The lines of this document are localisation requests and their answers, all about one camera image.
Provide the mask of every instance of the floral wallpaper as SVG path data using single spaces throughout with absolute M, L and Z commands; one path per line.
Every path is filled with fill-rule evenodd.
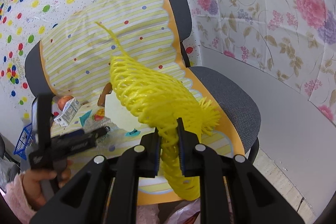
M 290 86 L 336 122 L 336 0 L 189 0 L 196 42 Z

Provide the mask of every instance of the yellow foam net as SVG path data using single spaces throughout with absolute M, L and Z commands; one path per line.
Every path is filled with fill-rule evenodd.
M 185 178 L 179 164 L 177 119 L 182 118 L 186 131 L 211 134 L 220 118 L 211 101 L 198 102 L 174 77 L 145 67 L 130 57 L 116 35 L 96 22 L 115 41 L 122 55 L 111 60 L 111 84 L 117 98 L 140 123 L 157 128 L 162 137 L 161 167 L 174 192 L 182 199 L 200 196 L 199 177 Z

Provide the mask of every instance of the small box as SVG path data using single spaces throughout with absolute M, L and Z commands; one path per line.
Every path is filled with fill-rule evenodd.
M 67 127 L 71 120 L 76 115 L 77 111 L 80 109 L 81 105 L 76 100 L 76 98 L 73 98 L 66 102 L 63 112 L 58 115 L 54 121 L 58 123 L 61 127 Z

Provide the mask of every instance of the child's hand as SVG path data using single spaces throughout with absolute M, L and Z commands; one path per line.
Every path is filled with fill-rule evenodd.
M 56 171 L 50 171 L 45 169 L 40 170 L 27 170 L 24 174 L 22 180 L 22 186 L 25 191 L 25 195 L 29 205 L 34 210 L 39 210 L 43 205 L 46 204 L 46 199 L 43 196 L 41 189 L 41 180 L 52 180 L 57 176 Z M 69 168 L 66 168 L 62 172 L 62 181 L 59 183 L 59 187 L 63 187 L 71 177 L 71 171 Z

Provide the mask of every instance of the tiled floor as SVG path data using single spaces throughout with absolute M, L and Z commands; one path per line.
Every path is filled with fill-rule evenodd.
M 263 150 L 259 150 L 254 166 L 278 190 L 290 205 L 300 214 L 306 224 L 312 224 L 316 216 L 301 193 Z

